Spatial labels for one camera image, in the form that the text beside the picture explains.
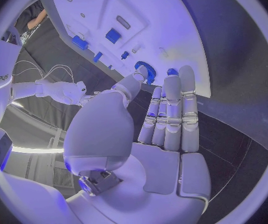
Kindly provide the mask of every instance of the person's arm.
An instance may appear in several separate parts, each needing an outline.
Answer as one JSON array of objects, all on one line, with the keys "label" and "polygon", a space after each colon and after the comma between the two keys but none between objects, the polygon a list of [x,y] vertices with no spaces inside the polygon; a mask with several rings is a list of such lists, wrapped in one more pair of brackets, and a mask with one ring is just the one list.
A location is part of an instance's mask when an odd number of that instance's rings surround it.
[{"label": "person's arm", "polygon": [[29,22],[27,23],[28,28],[29,28],[29,29],[34,28],[37,24],[39,24],[39,23],[44,19],[44,17],[45,17],[46,15],[47,15],[47,12],[46,12],[45,9],[43,9],[43,10],[39,13],[39,15],[37,16],[37,18],[32,19],[31,21],[29,21]]}]

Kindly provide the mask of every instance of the black shirt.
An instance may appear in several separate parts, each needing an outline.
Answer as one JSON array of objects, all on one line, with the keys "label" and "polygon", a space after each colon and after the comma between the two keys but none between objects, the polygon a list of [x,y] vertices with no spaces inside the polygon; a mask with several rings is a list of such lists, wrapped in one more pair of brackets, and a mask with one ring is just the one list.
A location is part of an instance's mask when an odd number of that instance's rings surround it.
[{"label": "black shirt", "polygon": [[19,16],[15,27],[17,28],[20,35],[23,33],[29,31],[29,28],[27,24],[32,20],[37,18],[39,13],[44,9],[43,4],[41,1],[36,1],[32,5],[30,5],[28,8],[26,8],[21,15]]}]

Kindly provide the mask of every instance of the person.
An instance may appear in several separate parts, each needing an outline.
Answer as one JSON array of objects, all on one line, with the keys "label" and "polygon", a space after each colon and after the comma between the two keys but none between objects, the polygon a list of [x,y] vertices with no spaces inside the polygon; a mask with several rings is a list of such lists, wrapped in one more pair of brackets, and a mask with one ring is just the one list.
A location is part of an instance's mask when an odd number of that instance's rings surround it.
[{"label": "person", "polygon": [[38,25],[46,15],[47,12],[42,2],[38,0],[21,13],[14,26],[17,28],[19,34],[22,35]]}]

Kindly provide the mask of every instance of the floor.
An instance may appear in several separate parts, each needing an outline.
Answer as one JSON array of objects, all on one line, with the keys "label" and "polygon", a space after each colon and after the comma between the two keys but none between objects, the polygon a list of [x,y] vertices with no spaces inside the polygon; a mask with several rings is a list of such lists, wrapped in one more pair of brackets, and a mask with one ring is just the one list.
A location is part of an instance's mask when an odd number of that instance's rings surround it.
[{"label": "floor", "polygon": [[[29,39],[25,51],[46,72],[56,64],[69,65],[74,71],[75,81],[83,80],[89,92],[110,89],[115,83],[112,78],[66,46],[49,20],[45,21]],[[52,78],[70,81],[70,77],[63,70],[52,73]],[[36,101],[29,102],[27,99],[23,100],[22,104],[31,109],[27,104]],[[141,91],[128,107],[135,123],[134,141],[139,135],[150,99],[151,93]],[[43,115],[40,113],[43,108],[33,109],[32,113],[37,112],[40,118],[51,124],[54,122],[54,125],[59,124],[61,116],[68,113],[72,118],[79,110],[77,108],[67,111],[67,108],[62,108],[56,102],[48,102],[45,104],[47,111],[44,111]],[[54,116],[58,116],[55,121],[50,119]],[[68,127],[68,123],[69,121],[61,125]],[[251,191],[268,164],[268,151],[243,133],[201,112],[199,130],[199,152],[205,157],[212,184],[210,205],[199,223],[209,224],[227,215]]]}]

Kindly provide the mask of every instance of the white robot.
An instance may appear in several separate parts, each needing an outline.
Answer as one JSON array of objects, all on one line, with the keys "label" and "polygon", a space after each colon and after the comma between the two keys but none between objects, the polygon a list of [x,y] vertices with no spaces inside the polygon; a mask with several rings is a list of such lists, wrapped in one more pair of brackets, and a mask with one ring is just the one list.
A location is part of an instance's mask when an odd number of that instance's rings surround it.
[{"label": "white robot", "polygon": [[139,142],[133,143],[134,124],[126,108],[148,75],[140,65],[111,90],[94,96],[86,95],[83,82],[11,85],[10,103],[36,95],[83,106],[64,141],[66,167],[80,177],[83,189],[66,202],[82,223],[196,223],[207,208],[210,176],[197,153],[193,70],[184,66],[165,78],[163,88],[155,88]]}]

